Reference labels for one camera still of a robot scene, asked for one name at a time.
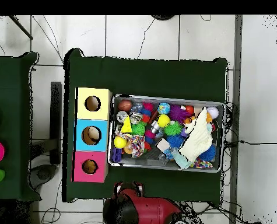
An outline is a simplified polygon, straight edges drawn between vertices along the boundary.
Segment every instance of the yellow ball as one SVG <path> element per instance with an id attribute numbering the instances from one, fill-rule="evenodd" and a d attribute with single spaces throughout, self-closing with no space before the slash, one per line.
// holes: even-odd
<path id="1" fill-rule="evenodd" d="M 167 116 L 166 114 L 161 114 L 159 119 L 158 119 L 158 125 L 161 127 L 161 128 L 165 128 L 167 127 L 167 125 L 169 124 L 170 122 L 170 119 L 169 119 L 169 116 Z"/>
<path id="2" fill-rule="evenodd" d="M 120 137 L 120 136 L 116 136 L 113 140 L 113 144 L 116 148 L 122 149 L 123 147 L 126 146 L 127 140 L 125 138 Z"/>

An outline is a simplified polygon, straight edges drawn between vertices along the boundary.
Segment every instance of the metal tray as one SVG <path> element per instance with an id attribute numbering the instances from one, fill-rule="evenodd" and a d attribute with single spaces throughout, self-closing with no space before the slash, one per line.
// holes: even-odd
<path id="1" fill-rule="evenodd" d="M 124 95 L 124 94 L 116 94 L 113 96 L 111 101 L 111 113 L 113 116 L 110 120 L 110 134 L 108 139 L 108 155 L 107 159 L 109 164 L 112 166 L 125 166 L 125 167 L 143 167 L 148 169 L 165 169 L 165 170 L 180 170 L 180 167 L 177 165 L 175 161 L 168 161 L 167 163 L 159 160 L 159 155 L 161 151 L 155 146 L 155 144 L 151 145 L 152 150 L 144 153 L 142 156 L 134 159 L 131 158 L 131 155 L 127 155 L 126 153 L 122 155 L 122 159 L 119 163 L 115 163 L 112 160 L 113 154 L 113 140 L 114 140 L 114 130 L 118 124 L 115 119 L 115 115 L 118 113 L 118 104 L 122 100 L 130 100 L 134 102 L 150 102 L 154 104 L 154 108 L 157 108 L 161 102 L 166 102 L 169 104 L 176 105 L 190 105 L 194 107 L 216 107 L 219 111 L 218 117 L 214 120 L 217 124 L 216 131 L 213 132 L 213 143 L 216 144 L 216 156 L 215 160 L 211 162 L 213 164 L 213 168 L 211 169 L 196 169 L 196 168 L 187 168 L 182 171 L 192 171 L 192 172 L 205 172 L 205 173 L 217 173 L 222 168 L 223 163 L 223 141 L 225 135 L 225 117 L 226 117 L 226 106 L 223 103 L 212 102 L 212 101 L 197 101 L 197 100 L 180 100 L 180 99 L 169 99 L 169 98 L 158 98 L 158 97 L 147 97 L 147 96 L 134 96 L 134 95 Z"/>

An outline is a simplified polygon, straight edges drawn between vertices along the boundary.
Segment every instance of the purple fuzzy toy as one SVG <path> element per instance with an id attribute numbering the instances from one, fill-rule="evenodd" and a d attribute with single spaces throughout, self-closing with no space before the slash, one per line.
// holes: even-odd
<path id="1" fill-rule="evenodd" d="M 178 121 L 180 124 L 182 124 L 184 120 L 188 118 L 188 116 L 189 116 L 189 113 L 181 109 L 180 106 L 172 105 L 170 107 L 169 117 L 172 120 Z"/>

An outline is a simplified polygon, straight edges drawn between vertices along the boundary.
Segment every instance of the green table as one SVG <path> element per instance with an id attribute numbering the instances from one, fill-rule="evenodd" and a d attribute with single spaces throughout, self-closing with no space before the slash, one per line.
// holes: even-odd
<path id="1" fill-rule="evenodd" d="M 146 197 L 210 201 L 219 205 L 220 172 L 199 173 L 110 166 L 104 183 L 71 182 L 75 88 L 103 88 L 113 94 L 225 101 L 227 61 L 157 61 L 65 56 L 63 200 L 110 198 L 114 183 L 138 181 Z"/>
<path id="2" fill-rule="evenodd" d="M 0 169 L 6 176 L 0 182 L 0 199 L 39 200 L 28 184 L 30 158 L 30 68 L 37 53 L 19 58 L 0 57 L 0 142 L 5 156 Z"/>

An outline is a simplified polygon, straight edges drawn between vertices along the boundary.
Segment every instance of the round hole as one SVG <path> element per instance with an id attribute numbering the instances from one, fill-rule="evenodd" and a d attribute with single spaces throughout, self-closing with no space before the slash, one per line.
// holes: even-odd
<path id="1" fill-rule="evenodd" d="M 87 145 L 96 145 L 101 140 L 101 131 L 95 126 L 88 126 L 82 131 L 82 141 Z"/>
<path id="2" fill-rule="evenodd" d="M 97 111 L 101 107 L 101 101 L 97 96 L 89 96 L 85 100 L 85 108 L 89 111 Z"/>
<path id="3" fill-rule="evenodd" d="M 87 174 L 94 174 L 98 169 L 97 163 L 94 160 L 86 160 L 82 164 L 82 170 Z"/>

